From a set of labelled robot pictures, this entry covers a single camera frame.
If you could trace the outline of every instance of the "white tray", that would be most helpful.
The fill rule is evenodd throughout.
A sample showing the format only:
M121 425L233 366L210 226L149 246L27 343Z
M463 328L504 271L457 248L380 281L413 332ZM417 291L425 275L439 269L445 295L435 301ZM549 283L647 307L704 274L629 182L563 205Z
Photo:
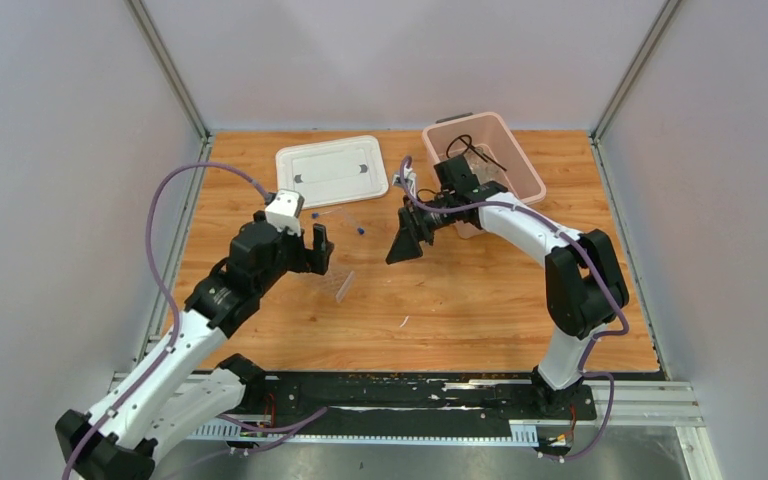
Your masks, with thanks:
M376 198L390 188L371 135L282 148L275 165L278 188L301 193L303 208Z

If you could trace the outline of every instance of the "pink container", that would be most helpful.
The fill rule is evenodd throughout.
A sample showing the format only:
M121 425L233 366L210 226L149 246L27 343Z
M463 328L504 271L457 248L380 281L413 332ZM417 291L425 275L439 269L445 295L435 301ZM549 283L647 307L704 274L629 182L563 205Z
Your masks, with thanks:
M546 185L534 166L525 156L511 130L498 114L492 112L468 114L438 121L422 131L422 141L428 151L428 168L439 188L434 165L467 150L466 144L456 139L461 135L472 137L472 146L480 153L489 156L496 163L507 169L503 171L491 162L485 162L472 151L467 152L467 159L479 180L493 179L508 187L522 203L528 205L546 198ZM472 225L458 222L455 224L461 238L470 238L483 232Z

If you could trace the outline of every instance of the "white wall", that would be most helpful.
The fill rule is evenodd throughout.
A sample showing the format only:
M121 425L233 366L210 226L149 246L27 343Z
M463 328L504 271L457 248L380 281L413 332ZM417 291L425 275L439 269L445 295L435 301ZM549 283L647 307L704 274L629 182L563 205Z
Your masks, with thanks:
M768 478L768 2L684 2L604 144L668 367Z
M198 148L123 1L0 1L0 479L60 478L55 421L130 366Z
M146 0L213 129L592 128L663 0Z

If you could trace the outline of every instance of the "wooden tabletop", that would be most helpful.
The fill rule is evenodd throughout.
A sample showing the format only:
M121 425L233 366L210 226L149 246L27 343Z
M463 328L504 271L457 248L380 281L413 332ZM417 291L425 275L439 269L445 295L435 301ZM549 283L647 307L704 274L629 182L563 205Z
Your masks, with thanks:
M432 185L418 131L220 133L211 160L234 165L274 191L279 149L365 134L378 138L388 175L411 154L420 187ZM534 208L582 231L600 228L620 251L584 132L515 136L548 189ZM424 257L386 265L401 199L402 192L391 188L381 198L343 205L365 235L340 215L317 220L336 244L335 272L356 275L342 303L327 286L304 278L310 275L287 274L264 297L260 311L202 366L212 368L241 353L267 370L530 371L543 357L554 326L542 269L495 235L464 240L454 228L438 230L434 246L423 246ZM206 173L175 287L179 302L227 255L240 226L261 208L258 194L240 178L216 169ZM302 215L308 232L313 211ZM631 333L600 342L588 369L654 371L652 344L620 256L631 290L625 309ZM618 327L615 322L611 328Z

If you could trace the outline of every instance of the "gray floor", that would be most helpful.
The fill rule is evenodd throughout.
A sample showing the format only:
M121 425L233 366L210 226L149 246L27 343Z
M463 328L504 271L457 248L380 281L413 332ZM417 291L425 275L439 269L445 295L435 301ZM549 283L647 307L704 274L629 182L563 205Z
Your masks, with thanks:
M576 429L580 446L593 429ZM163 479L211 452L217 442L186 441L161 463ZM413 479L689 479L675 429L609 428L590 455L563 465L530 449L403 445L286 444L252 455L222 456L176 475L175 480L413 480Z

